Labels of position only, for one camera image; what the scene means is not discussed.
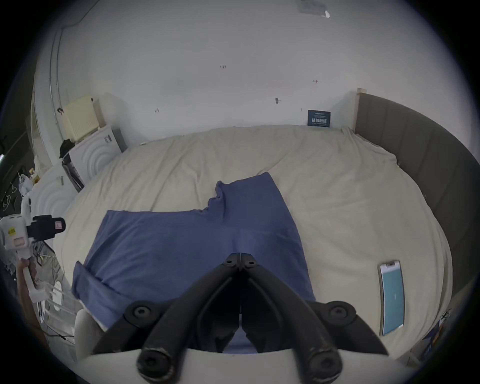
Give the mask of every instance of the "handheld device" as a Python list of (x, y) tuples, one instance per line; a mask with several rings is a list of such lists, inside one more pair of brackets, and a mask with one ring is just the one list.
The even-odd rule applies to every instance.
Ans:
[[(5, 216), (0, 220), (1, 242), (7, 251), (15, 251), (19, 259), (29, 259), (33, 256), (32, 241), (51, 239), (56, 233), (65, 230), (65, 220), (51, 215), (35, 216), (27, 225), (22, 215)], [(36, 287), (28, 267), (23, 270), (28, 295), (33, 303), (48, 299), (48, 293), (41, 284)]]
[(400, 261), (381, 264), (380, 285), (382, 296), (381, 335), (386, 335), (403, 326), (405, 318), (405, 300)]

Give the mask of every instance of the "label sticker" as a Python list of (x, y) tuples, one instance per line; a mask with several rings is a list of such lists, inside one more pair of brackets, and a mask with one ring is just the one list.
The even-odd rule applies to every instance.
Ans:
[(330, 127), (330, 112), (309, 110), (307, 125)]
[(25, 239), (23, 237), (17, 237), (13, 239), (13, 244), (15, 247), (23, 247), (25, 245)]

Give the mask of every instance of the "screw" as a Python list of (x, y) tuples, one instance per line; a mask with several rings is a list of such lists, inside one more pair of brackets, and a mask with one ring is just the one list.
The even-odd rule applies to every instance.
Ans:
[(133, 310), (133, 315), (138, 319), (143, 319), (150, 315), (150, 308), (147, 307), (137, 307)]
[(146, 350), (140, 354), (137, 360), (137, 370), (144, 377), (162, 379), (170, 374), (171, 364), (163, 353)]
[(342, 360), (337, 353), (326, 351), (314, 355), (309, 363), (313, 379), (329, 379), (342, 371)]
[(345, 319), (347, 315), (347, 310), (343, 307), (333, 307), (330, 310), (330, 316), (334, 319)]

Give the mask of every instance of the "gray upholstered headboard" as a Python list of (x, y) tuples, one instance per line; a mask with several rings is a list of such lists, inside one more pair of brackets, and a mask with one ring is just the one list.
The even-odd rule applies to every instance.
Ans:
[(480, 165), (434, 121), (366, 93), (359, 94), (355, 133), (396, 155), (420, 187), (450, 245), (457, 293), (480, 270)]

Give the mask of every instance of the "bottle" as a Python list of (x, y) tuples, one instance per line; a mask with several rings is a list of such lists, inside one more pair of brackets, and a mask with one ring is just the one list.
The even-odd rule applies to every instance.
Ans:
[(37, 184), (38, 181), (40, 180), (40, 176), (33, 168), (30, 170), (30, 180), (32, 181), (33, 184)]

